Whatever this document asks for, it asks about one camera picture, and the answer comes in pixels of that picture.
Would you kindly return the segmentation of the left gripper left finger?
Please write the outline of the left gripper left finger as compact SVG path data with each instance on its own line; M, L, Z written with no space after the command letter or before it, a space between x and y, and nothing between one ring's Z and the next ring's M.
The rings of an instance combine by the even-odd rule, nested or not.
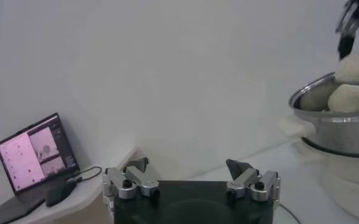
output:
M140 194L156 198L160 195L159 182L152 175L146 173L149 159L144 157L131 161L122 169L108 167L102 176L102 194L108 200L118 196L122 200L131 200L136 197L137 189Z

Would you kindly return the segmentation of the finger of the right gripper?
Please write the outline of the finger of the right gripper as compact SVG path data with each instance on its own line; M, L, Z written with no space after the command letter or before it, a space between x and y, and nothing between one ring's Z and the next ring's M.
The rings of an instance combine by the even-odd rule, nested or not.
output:
M340 60L352 52L358 29L359 1L348 0L335 28L335 33L339 34L338 55Z

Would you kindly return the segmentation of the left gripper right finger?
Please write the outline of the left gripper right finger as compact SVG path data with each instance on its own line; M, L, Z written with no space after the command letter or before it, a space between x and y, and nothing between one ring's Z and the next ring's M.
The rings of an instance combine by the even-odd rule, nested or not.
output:
M232 176L227 182L227 192L234 199L250 197L254 201L279 201L280 175L273 170L261 173L249 163L227 159L226 165Z

